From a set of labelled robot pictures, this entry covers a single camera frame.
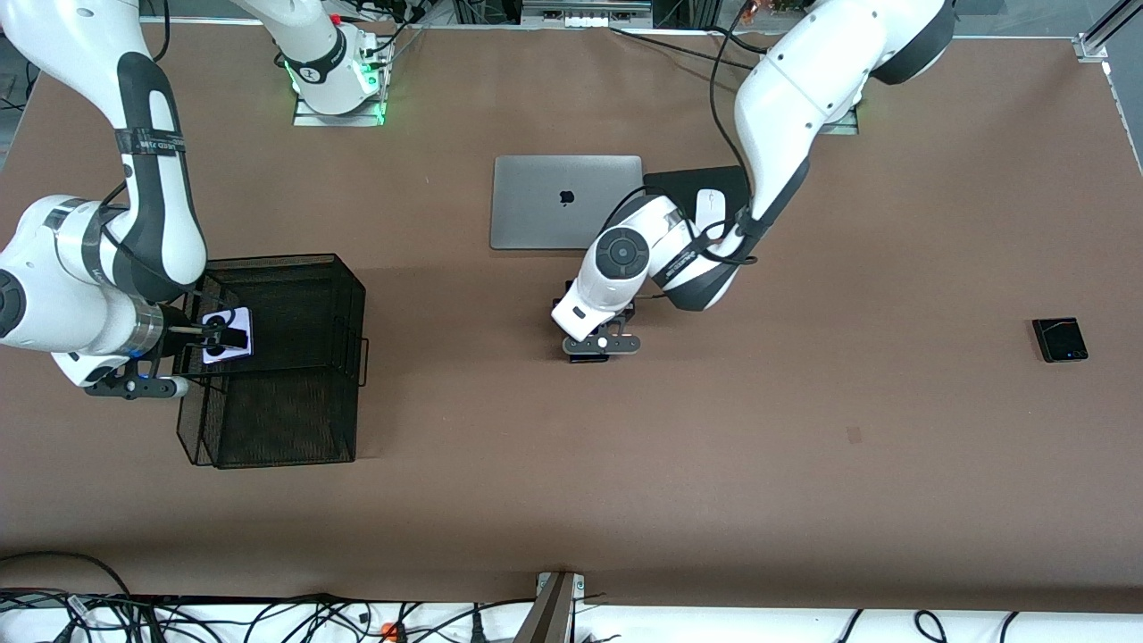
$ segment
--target white robotic arm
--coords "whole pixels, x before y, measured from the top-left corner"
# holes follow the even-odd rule
[[[589,248],[552,318],[581,343],[647,276],[679,308],[717,303],[801,186],[822,126],[853,106],[870,75],[898,83],[928,69],[952,39],[953,22],[952,0],[818,0],[738,89],[735,126],[754,192],[729,230],[713,231],[721,240],[695,228],[665,196],[634,199]],[[629,243],[640,251],[631,254]]]
[[[362,71],[374,37],[336,27],[320,0],[239,3],[265,21],[315,111],[347,111],[377,90]],[[171,328],[192,324],[162,305],[198,281],[207,257],[174,94],[146,49],[137,0],[0,0],[0,25],[29,61],[98,107],[119,145],[129,207],[46,196],[0,251],[0,345],[51,353],[74,385],[93,387],[190,339],[173,340]],[[171,397],[185,386],[176,378],[149,389]]]

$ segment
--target silver laptop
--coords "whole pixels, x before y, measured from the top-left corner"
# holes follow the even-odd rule
[[[494,249],[586,249],[620,199],[642,185],[639,156],[498,156]]]

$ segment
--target basket handle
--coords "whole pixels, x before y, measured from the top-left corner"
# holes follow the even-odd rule
[[[358,373],[358,388],[369,384],[369,338],[361,338],[361,345],[365,347],[365,355],[361,357],[361,370]]]

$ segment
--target brown tabletop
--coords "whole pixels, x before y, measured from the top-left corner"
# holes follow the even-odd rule
[[[194,468],[177,404],[93,400],[2,348],[0,549],[96,554],[141,593],[494,600],[569,568],[617,603],[1143,606],[1143,180],[1066,41],[957,41],[871,83],[727,297],[647,302],[642,352],[588,367],[547,316],[580,256],[488,247],[493,160],[728,164],[709,62],[434,30],[389,122],[334,129],[290,124],[273,54],[256,26],[176,25],[162,65],[211,256],[334,251],[368,288],[359,460]],[[120,178],[98,112],[45,79],[0,235]],[[1089,361],[1040,360],[1029,320],[1053,315]]]

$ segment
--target mesh basket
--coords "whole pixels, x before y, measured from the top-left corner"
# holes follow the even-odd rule
[[[365,286],[336,255],[211,260],[203,297],[184,312],[200,320],[218,307],[250,308],[254,354],[203,364],[186,349],[174,372],[191,391],[178,437],[194,465],[221,469],[352,463],[357,453]]]

